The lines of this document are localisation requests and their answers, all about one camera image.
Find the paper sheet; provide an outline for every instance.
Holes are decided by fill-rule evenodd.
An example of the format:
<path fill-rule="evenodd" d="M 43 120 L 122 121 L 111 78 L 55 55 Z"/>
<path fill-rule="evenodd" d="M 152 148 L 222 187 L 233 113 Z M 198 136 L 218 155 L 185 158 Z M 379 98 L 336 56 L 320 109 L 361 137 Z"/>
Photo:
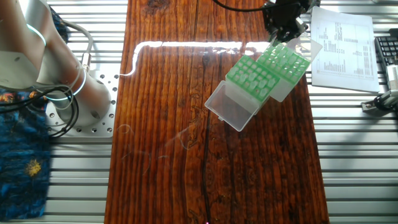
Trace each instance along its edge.
<path fill-rule="evenodd" d="M 323 46 L 312 62 L 312 85 L 379 91 L 371 17 L 314 7 L 311 38 Z"/>

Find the wood grain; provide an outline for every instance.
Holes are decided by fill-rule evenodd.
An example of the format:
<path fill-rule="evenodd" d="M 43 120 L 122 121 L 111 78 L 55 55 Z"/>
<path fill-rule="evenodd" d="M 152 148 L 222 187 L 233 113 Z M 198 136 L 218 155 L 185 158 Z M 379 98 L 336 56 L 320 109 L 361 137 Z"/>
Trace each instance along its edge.
<path fill-rule="evenodd" d="M 211 0 L 129 1 L 121 72 L 134 53 L 138 61 L 119 83 L 106 224 L 329 223 L 305 78 L 240 133 L 204 106 L 246 43 L 266 37 L 260 12 Z"/>

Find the keyboard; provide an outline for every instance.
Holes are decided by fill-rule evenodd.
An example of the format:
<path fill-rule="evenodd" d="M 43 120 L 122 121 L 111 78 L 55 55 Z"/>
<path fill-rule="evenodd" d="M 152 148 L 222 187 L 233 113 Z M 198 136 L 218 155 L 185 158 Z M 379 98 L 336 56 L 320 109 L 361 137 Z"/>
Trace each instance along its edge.
<path fill-rule="evenodd" d="M 388 65 L 394 64 L 394 56 L 398 55 L 398 38 L 397 37 L 376 37 L 376 51 L 382 60 L 384 71 Z"/>

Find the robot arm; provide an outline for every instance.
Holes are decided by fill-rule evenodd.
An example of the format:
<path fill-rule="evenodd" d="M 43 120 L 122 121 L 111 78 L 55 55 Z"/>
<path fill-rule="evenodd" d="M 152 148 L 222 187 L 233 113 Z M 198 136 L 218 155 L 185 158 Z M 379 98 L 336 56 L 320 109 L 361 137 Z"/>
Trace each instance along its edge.
<path fill-rule="evenodd" d="M 76 125 L 87 126 L 101 119 L 110 106 L 108 89 L 88 72 L 58 34 L 45 0 L 0 1 L 2 88 L 69 86 L 80 106 Z M 60 91 L 47 98 L 57 108 L 69 105 L 68 98 Z M 57 110 L 57 113 L 66 121 L 71 110 Z"/>
<path fill-rule="evenodd" d="M 270 0 L 262 10 L 270 40 L 288 42 L 300 36 L 308 29 L 300 15 L 319 5 L 320 0 Z"/>

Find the metal mounting plate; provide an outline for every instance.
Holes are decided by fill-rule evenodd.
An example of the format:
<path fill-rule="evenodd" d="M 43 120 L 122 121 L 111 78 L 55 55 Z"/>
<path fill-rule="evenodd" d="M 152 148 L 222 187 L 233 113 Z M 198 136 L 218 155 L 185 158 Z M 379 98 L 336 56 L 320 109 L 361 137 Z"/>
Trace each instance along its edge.
<path fill-rule="evenodd" d="M 111 106 L 109 107 L 106 115 L 97 123 L 86 127 L 75 126 L 64 136 L 62 136 L 63 138 L 113 137 L 114 116 L 116 112 L 116 102 L 118 99 L 119 75 L 102 74 L 98 71 L 90 71 L 90 75 L 105 84 L 105 86 L 109 90 L 109 94 L 111 95 Z M 47 115 L 46 124 L 49 127 L 49 134 L 53 134 L 61 130 L 63 126 L 59 125 L 65 122 L 62 121 L 61 118 L 58 116 L 53 103 L 50 102 L 47 105 L 45 113 Z"/>

